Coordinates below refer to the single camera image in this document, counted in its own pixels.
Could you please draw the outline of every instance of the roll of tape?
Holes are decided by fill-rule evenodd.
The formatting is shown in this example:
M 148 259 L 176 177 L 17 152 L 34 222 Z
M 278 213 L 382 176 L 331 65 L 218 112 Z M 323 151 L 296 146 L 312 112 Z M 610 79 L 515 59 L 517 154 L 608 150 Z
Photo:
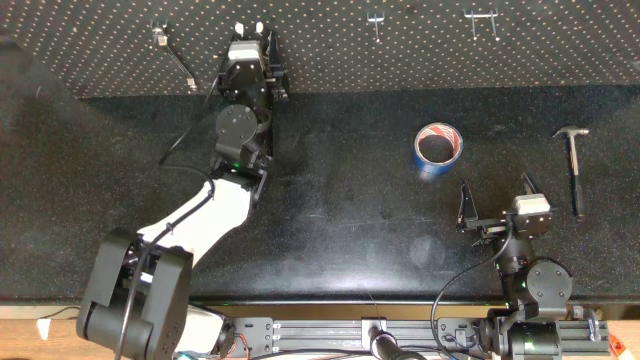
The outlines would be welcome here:
M 427 160 L 427 154 L 420 150 L 420 142 L 427 136 L 441 136 L 449 141 L 453 148 L 453 156 L 445 162 L 431 162 Z M 433 123 L 422 128 L 413 142 L 413 159 L 420 171 L 429 175 L 439 175 L 451 170 L 462 154 L 462 136 L 453 126 L 444 123 Z

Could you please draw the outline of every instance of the wooden surface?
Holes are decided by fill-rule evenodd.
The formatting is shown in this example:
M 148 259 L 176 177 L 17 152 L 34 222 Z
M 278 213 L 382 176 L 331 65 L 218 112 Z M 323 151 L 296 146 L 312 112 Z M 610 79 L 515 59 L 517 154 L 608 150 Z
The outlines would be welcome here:
M 640 321 L 610 321 L 609 329 L 640 360 Z M 0 360 L 112 359 L 113 352 L 76 336 L 74 320 L 53 320 L 42 340 L 35 320 L 0 320 Z M 609 360 L 590 357 L 588 360 Z

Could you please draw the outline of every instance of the black tabletop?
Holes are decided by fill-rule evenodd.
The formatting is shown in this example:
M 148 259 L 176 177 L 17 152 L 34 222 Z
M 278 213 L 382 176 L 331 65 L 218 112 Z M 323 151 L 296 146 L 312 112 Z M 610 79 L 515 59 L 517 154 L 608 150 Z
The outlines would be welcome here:
M 46 69 L 0 55 L 0 299 L 77 301 L 105 233 L 154 223 L 202 186 L 156 166 L 202 99 L 79 101 Z M 495 217 L 523 193 L 528 171 L 554 211 L 534 248 L 572 271 L 572 299 L 638 302 L 639 95 L 601 86 L 294 94 L 274 113 L 264 196 L 194 269 L 193 299 L 432 301 L 491 255 L 471 246 L 477 234 L 455 232 L 461 180 L 480 216 Z M 412 142 L 432 122 L 455 126 L 464 150 L 451 172 L 425 182 Z M 551 138 L 565 125 L 591 131 L 576 139 L 582 222 L 571 212 L 567 141 Z M 198 126 L 170 162 L 209 166 L 213 133 L 211 121 Z M 495 268 L 466 275 L 445 299 L 500 301 Z

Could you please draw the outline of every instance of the pegboard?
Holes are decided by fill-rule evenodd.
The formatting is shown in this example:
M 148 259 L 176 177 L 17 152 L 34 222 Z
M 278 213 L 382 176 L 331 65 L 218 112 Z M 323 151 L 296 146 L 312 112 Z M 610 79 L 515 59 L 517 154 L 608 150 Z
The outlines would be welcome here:
M 640 0 L 3 0 L 0 23 L 79 97 L 189 94 L 149 24 L 209 88 L 236 22 L 278 32 L 293 92 L 635 84 Z M 496 11 L 493 35 L 488 19 Z M 379 39 L 368 14 L 384 12 Z

